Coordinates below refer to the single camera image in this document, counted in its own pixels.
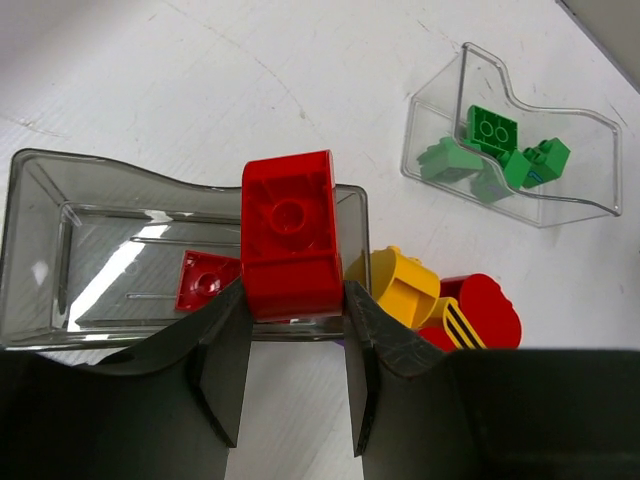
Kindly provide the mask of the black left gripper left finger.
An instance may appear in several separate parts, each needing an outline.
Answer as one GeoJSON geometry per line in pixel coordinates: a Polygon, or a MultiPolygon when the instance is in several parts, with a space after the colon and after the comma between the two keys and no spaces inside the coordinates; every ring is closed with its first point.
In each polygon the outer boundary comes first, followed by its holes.
{"type": "Polygon", "coordinates": [[[252,337],[244,287],[94,365],[1,355],[5,479],[221,479],[252,337]]]}

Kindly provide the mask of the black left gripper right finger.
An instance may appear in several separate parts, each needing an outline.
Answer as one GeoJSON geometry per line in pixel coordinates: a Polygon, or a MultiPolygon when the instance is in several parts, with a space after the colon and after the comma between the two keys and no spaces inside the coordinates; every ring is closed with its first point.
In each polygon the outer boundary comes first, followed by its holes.
{"type": "Polygon", "coordinates": [[[368,479],[635,479],[633,350],[446,353],[344,285],[354,454],[368,479]]]}

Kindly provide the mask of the yellow striped lego brick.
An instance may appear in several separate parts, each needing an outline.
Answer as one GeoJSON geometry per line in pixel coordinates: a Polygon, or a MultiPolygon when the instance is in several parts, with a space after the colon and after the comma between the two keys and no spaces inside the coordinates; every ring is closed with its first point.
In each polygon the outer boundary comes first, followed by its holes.
{"type": "Polygon", "coordinates": [[[442,320],[445,332],[458,349],[486,349],[485,343],[467,320],[453,297],[445,297],[446,301],[442,320]]]}

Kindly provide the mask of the red round lego piece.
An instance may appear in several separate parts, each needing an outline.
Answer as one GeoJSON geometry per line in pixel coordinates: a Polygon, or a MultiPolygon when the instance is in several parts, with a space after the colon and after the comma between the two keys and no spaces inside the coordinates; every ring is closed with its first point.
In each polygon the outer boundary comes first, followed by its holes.
{"type": "Polygon", "coordinates": [[[522,325],[512,302],[501,286],[484,273],[446,278],[441,296],[419,335],[445,352],[459,350],[445,332],[442,314],[445,297],[457,300],[460,309],[486,345],[486,349],[516,349],[522,339],[522,325]]]}

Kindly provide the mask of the red arched lego brick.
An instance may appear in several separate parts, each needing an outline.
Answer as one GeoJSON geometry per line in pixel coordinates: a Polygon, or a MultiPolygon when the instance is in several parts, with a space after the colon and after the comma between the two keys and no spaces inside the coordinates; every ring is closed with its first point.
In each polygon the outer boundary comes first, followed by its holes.
{"type": "Polygon", "coordinates": [[[245,165],[241,277],[257,322],[342,311],[343,267],[330,151],[245,165]]]}

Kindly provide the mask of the small green lego brick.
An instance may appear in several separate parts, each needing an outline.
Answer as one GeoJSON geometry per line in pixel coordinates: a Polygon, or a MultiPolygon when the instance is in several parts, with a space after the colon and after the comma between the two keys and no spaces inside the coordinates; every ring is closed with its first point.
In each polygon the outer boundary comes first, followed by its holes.
{"type": "Polygon", "coordinates": [[[506,152],[499,157],[507,184],[514,189],[531,189],[559,179],[571,150],[555,137],[523,151],[506,152]]]}

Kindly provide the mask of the green printed lego brick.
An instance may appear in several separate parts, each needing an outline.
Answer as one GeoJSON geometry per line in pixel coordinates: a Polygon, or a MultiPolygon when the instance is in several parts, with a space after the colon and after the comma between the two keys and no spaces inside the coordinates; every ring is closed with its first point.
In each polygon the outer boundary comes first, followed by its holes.
{"type": "Polygon", "coordinates": [[[467,110],[466,139],[494,158],[518,146],[518,123],[478,105],[467,110]]]}

